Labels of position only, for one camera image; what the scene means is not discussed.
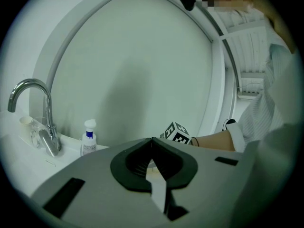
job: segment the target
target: chrome faucet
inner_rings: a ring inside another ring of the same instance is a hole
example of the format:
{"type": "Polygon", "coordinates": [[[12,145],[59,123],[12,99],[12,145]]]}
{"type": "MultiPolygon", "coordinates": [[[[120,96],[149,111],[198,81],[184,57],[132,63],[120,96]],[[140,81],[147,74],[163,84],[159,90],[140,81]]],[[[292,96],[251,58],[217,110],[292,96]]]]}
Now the chrome faucet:
{"type": "Polygon", "coordinates": [[[43,83],[39,79],[35,78],[28,78],[22,80],[20,83],[18,83],[13,91],[10,94],[9,99],[9,106],[8,111],[9,112],[15,112],[16,111],[16,103],[19,95],[27,88],[38,88],[44,92],[46,97],[46,113],[47,113],[47,130],[42,129],[39,131],[39,136],[42,140],[43,145],[47,149],[47,153],[56,156],[58,155],[58,152],[61,149],[60,142],[58,140],[56,126],[53,123],[53,115],[52,115],[52,99],[51,99],[51,93],[48,90],[45,83],[43,83]]]}

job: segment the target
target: white shirt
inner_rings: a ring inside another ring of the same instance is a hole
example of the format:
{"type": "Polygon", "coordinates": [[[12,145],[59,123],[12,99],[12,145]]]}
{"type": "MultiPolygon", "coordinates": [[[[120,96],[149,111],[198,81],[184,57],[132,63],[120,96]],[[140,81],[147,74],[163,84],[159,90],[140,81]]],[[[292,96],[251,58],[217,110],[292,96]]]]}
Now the white shirt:
{"type": "Polygon", "coordinates": [[[243,112],[238,123],[227,125],[237,152],[243,152],[249,142],[261,140],[284,124],[304,119],[300,54],[298,51],[291,54],[268,19],[266,24],[270,56],[265,68],[264,91],[243,112]]]}

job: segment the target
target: white bottle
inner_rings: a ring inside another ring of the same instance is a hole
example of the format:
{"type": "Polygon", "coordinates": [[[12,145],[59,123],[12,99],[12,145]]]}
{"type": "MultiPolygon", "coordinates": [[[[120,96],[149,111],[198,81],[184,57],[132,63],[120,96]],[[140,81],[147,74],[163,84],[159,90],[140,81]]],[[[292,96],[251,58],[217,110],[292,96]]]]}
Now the white bottle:
{"type": "Polygon", "coordinates": [[[81,156],[96,151],[96,135],[93,129],[96,127],[95,119],[85,121],[86,133],[82,135],[81,156]]]}

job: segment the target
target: faucet handle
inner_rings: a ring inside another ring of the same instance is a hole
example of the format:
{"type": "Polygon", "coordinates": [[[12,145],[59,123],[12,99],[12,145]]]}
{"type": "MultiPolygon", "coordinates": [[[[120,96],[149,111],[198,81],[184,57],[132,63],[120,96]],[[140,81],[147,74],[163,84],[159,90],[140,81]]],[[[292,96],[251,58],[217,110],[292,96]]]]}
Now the faucet handle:
{"type": "Polygon", "coordinates": [[[50,136],[48,135],[48,132],[45,129],[41,129],[39,131],[39,136],[41,138],[42,144],[47,149],[47,153],[52,155],[53,157],[58,155],[59,149],[51,141],[51,138],[50,138],[50,136]]]}

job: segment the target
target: person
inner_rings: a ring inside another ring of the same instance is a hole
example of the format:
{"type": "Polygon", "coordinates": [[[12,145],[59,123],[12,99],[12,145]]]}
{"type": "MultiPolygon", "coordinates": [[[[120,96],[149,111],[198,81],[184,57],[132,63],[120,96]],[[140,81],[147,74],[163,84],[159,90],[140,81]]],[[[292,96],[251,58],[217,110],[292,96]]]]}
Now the person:
{"type": "Polygon", "coordinates": [[[238,123],[227,125],[225,131],[191,140],[194,146],[243,152],[249,142],[261,140],[268,132],[286,123],[294,123],[303,119],[302,98],[287,92],[284,99],[282,94],[277,93],[282,84],[286,85],[285,89],[291,91],[295,89],[294,91],[299,92],[299,85],[290,84],[295,82],[292,77],[297,77],[298,72],[301,72],[301,60],[291,33],[268,0],[213,0],[212,4],[219,8],[225,7],[225,10],[242,11],[246,11],[248,6],[252,6],[264,13],[267,24],[266,33],[270,56],[266,63],[263,93],[247,107],[238,123]]]}

